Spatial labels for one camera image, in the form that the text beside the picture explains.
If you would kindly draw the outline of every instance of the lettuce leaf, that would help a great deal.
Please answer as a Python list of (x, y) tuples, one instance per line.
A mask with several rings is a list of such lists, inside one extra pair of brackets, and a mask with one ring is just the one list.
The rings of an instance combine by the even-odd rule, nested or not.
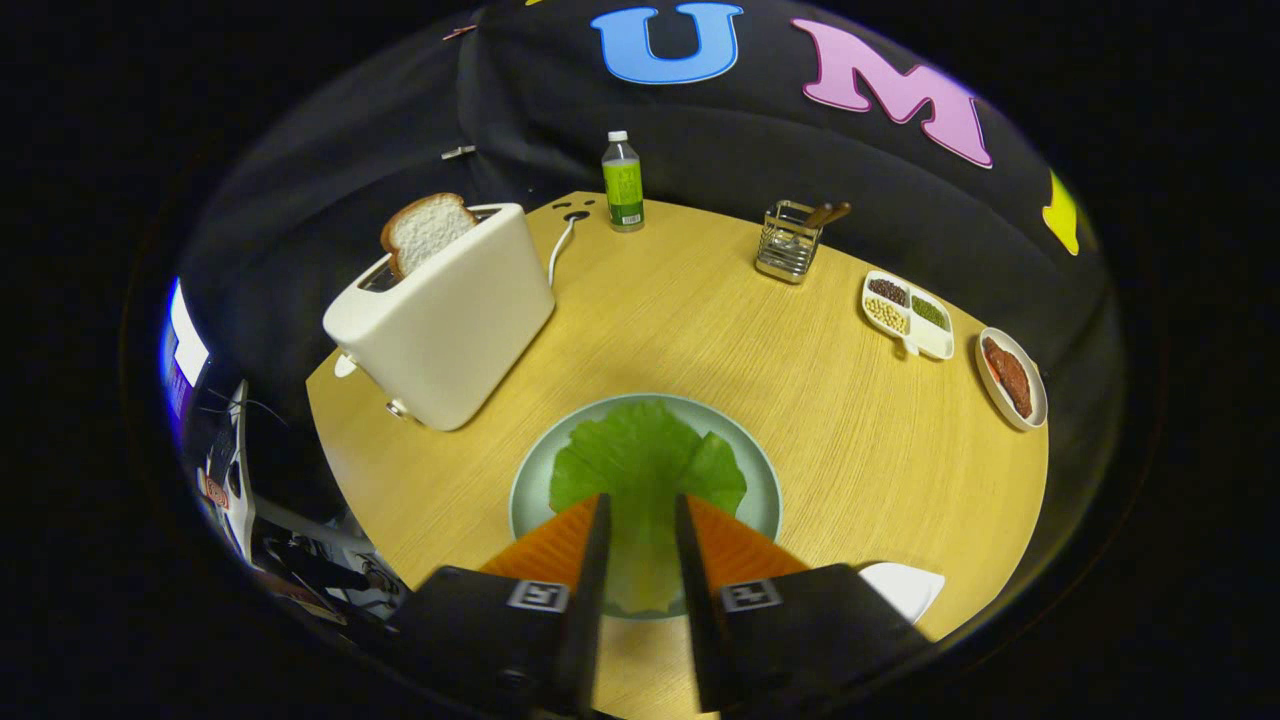
[(723, 438), (699, 437), (660, 400), (637, 401), (581, 423), (556, 455), (552, 510), (599, 492), (613, 498), (607, 601), (623, 612), (664, 611), (681, 592), (676, 493), (733, 514), (746, 479)]

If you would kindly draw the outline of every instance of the beans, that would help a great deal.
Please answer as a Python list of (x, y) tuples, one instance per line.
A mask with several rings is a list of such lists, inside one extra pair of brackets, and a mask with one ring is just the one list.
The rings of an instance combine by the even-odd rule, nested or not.
[(867, 307), (868, 315), (884, 323), (890, 328), (906, 334), (906, 316), (904, 316), (887, 301), (881, 300), (879, 297), (864, 297), (863, 304)]
[(915, 310), (916, 315), (924, 318), (925, 320), (933, 323), (934, 325), (945, 331), (951, 329), (947, 327), (947, 316), (942, 314), (942, 310), (938, 310), (937, 307), (933, 306), (933, 304), (920, 300), (914, 295), (911, 296), (911, 310)]
[(886, 279), (877, 278), (867, 283), (867, 288), (876, 295), (883, 295), (902, 307), (906, 307), (906, 291)]

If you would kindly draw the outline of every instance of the white toaster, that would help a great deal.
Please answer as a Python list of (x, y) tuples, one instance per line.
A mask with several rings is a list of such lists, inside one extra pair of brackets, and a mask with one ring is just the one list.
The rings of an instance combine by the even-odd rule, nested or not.
[(342, 291), (324, 331), (378, 383), (387, 409), (436, 430), (475, 415), (556, 307), (525, 210), (468, 208), (480, 223), (402, 281), (384, 256)]

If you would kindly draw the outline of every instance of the metal basket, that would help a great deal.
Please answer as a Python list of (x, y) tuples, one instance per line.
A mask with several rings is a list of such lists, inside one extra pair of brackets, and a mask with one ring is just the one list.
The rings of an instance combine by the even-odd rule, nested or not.
[(822, 228), (803, 227), (810, 213), (813, 208), (790, 200), (778, 200), (764, 211), (756, 270), (792, 284), (804, 282), (822, 237)]

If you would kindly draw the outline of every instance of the round table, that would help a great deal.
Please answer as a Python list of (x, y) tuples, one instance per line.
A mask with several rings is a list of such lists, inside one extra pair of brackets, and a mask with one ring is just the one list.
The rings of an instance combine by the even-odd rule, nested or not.
[[(918, 623), (932, 639), (996, 597), (1039, 514), (1048, 423), (1021, 433), (1001, 418), (974, 363), (979, 320), (940, 297), (955, 356), (908, 356), (859, 310), (872, 265), (822, 247), (791, 286), (754, 269), (758, 223), (646, 200), (645, 227), (616, 233), (595, 192), (529, 213), (544, 266), (575, 210), (591, 214), (557, 261), (554, 313), (461, 429), (393, 418), (362, 372), (335, 375), (339, 351), (307, 379), (334, 477), (410, 587), (512, 542), (512, 480), (557, 420), (660, 392), (710, 405), (760, 442), (782, 488), (777, 542), (810, 568), (893, 561), (945, 575)], [(695, 715), (686, 619), (604, 618), (595, 707)]]

